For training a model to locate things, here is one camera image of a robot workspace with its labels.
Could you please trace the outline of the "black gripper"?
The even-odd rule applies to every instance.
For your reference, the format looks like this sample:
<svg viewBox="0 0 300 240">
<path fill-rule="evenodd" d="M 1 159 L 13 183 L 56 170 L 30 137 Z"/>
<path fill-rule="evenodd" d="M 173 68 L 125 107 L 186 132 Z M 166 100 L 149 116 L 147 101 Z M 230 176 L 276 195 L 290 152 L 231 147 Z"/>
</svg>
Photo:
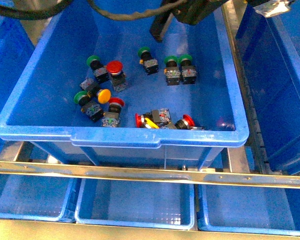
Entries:
<svg viewBox="0 0 300 240">
<path fill-rule="evenodd" d="M 188 0 L 174 8 L 172 13 L 157 15 L 149 32 L 156 42 L 162 42 L 174 17 L 180 23 L 197 25 L 226 2 L 226 0 Z"/>
</svg>

